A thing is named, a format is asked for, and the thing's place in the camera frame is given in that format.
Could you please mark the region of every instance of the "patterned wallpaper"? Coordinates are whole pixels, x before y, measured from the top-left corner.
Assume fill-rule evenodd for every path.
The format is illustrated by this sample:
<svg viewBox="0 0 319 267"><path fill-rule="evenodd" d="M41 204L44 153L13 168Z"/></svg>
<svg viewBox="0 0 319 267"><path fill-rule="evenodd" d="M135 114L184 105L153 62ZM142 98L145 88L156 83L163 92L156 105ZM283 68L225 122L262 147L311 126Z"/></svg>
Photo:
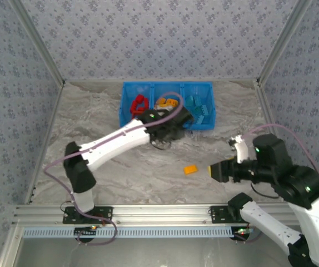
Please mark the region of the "patterned wallpaper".
<svg viewBox="0 0 319 267"><path fill-rule="evenodd" d="M7 0L0 0L0 250L21 204L58 89Z"/></svg>
<svg viewBox="0 0 319 267"><path fill-rule="evenodd" d="M313 1L265 85L276 122L304 140L319 165L319 0ZM302 150L283 132L295 161Z"/></svg>
<svg viewBox="0 0 319 267"><path fill-rule="evenodd" d="M22 0L63 78L257 77L296 0Z"/></svg>

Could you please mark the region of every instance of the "marble surface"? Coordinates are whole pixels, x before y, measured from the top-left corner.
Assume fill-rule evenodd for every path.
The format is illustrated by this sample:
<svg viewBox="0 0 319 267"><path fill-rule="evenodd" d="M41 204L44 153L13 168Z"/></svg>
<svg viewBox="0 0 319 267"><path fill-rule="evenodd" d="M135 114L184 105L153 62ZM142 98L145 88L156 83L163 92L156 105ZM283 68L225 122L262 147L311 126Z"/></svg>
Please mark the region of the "marble surface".
<svg viewBox="0 0 319 267"><path fill-rule="evenodd" d="M62 157L71 141L88 143L118 129L121 88L122 82L66 84L43 166ZM220 184L210 178L207 166L233 155L228 138L265 122L251 81L215 81L213 89L217 111L213 131L188 132L169 150L143 145L109 160L94 172L95 203L222 203L239 192L260 202L281 201L258 196L247 181ZM183 168L192 164L198 166L199 172L185 175ZM70 186L62 164L50 171ZM275 195L268 185L259 184L256 188ZM40 173L33 203L59 204L65 200L69 196L62 187Z"/></svg>

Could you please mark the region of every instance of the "teal toy block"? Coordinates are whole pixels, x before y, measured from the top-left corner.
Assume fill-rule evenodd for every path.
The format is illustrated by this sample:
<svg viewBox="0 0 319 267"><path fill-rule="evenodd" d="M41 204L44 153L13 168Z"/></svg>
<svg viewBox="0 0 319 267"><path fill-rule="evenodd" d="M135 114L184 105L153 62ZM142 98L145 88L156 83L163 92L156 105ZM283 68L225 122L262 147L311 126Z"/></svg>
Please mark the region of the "teal toy block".
<svg viewBox="0 0 319 267"><path fill-rule="evenodd" d="M202 106L202 112L203 112L203 115L204 115L204 116L208 116L208 115L209 115L208 108L207 108L206 105L203 105L203 106Z"/></svg>
<svg viewBox="0 0 319 267"><path fill-rule="evenodd" d="M194 103L195 103L196 106L201 106L202 105L202 101L201 101L200 97L195 96L194 97Z"/></svg>
<svg viewBox="0 0 319 267"><path fill-rule="evenodd" d="M204 120L204 116L200 115L196 121L196 124L202 124L203 120Z"/></svg>
<svg viewBox="0 0 319 267"><path fill-rule="evenodd" d="M202 113L202 107L195 107L195 108L193 109L193 115L194 115L194 116L201 115L201 113Z"/></svg>
<svg viewBox="0 0 319 267"><path fill-rule="evenodd" d="M192 107L194 106L194 97L193 96L188 96L186 99L186 106L187 107Z"/></svg>

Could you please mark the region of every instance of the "blue bin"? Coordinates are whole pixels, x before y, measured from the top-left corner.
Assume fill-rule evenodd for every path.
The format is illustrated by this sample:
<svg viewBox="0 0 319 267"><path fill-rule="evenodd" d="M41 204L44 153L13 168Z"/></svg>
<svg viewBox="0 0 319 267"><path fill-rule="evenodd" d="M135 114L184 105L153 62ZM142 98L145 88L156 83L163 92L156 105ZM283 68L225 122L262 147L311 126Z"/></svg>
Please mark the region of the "blue bin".
<svg viewBox="0 0 319 267"><path fill-rule="evenodd" d="M195 122L186 124L185 128L192 131L214 129L216 109L213 88L210 82L124 82L119 110L120 127L130 122L130 106L138 94L147 97L149 99L149 108L153 108L159 97L167 92L179 93L185 101L185 107L195 117ZM200 98L199 103L205 105L206 109L204 108L200 113L197 110L194 111L194 108L198 108L198 106L187 106L186 99L190 96L196 99ZM168 95L165 98L179 101L179 98L174 95Z"/></svg>
<svg viewBox="0 0 319 267"><path fill-rule="evenodd" d="M149 100L149 108L153 108L151 103L153 93L153 83L150 82L124 82L122 85L122 94L120 100L119 120L120 127L128 124L131 120L130 107L132 101L135 100L137 95L143 95Z"/></svg>

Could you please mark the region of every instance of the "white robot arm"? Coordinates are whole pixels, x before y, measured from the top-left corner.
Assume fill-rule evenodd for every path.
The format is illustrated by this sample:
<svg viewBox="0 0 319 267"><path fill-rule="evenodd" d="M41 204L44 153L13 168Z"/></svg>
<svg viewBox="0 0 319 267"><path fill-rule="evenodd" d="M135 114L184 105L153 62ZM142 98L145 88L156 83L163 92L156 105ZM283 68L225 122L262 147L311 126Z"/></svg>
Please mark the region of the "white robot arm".
<svg viewBox="0 0 319 267"><path fill-rule="evenodd" d="M83 151L80 155L63 162L67 177L72 184L72 194L82 212L89 212L94 208L92 195L92 188L96 184L92 173L94 170L113 157L134 147L148 143L153 146L170 144L172 140L184 136L183 125L193 120L185 107L182 107L177 115L165 123L154 123L166 116L169 117L174 111L175 109L171 111L147 110L124 127L103 138L83 145L71 142L66 146L66 156ZM92 150L91 148L96 147L97 144L101 146Z"/></svg>
<svg viewBox="0 0 319 267"><path fill-rule="evenodd" d="M260 229L286 253L292 266L319 266L319 175L311 168L293 165L284 142L274 135L254 139L257 160L249 160L240 136L229 144L238 156L211 165L212 177L220 182L227 182L228 177L234 182L269 182L288 202L302 233L274 219L244 193L228 202L232 216Z"/></svg>

